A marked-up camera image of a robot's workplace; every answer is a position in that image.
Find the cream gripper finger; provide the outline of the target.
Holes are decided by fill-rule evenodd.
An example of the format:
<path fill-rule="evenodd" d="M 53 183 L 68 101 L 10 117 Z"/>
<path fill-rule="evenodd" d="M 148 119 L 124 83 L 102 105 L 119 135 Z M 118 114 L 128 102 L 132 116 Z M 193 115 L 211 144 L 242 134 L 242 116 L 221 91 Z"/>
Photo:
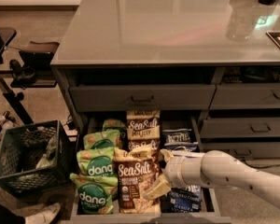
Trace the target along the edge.
<path fill-rule="evenodd" d="M 164 161 L 167 163 L 173 156 L 174 155 L 171 150 L 163 148 L 160 150 L 159 161 Z"/>
<path fill-rule="evenodd" d="M 164 174 L 161 174 L 157 177 L 152 187 L 144 192 L 143 197 L 147 200 L 155 200 L 160 196 L 168 193 L 171 188 L 172 186 L 166 176 Z"/>

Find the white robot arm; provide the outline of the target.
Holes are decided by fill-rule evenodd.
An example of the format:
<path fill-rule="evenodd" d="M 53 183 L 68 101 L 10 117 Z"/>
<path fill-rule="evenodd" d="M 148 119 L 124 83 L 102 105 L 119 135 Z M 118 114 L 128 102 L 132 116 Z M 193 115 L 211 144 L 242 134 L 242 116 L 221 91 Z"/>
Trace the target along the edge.
<path fill-rule="evenodd" d="M 250 191 L 280 209 L 280 175 L 251 168 L 218 150 L 206 153 L 162 149 L 162 174 L 143 197 L 153 200 L 171 188 L 198 185 L 204 188 L 236 187 Z"/>

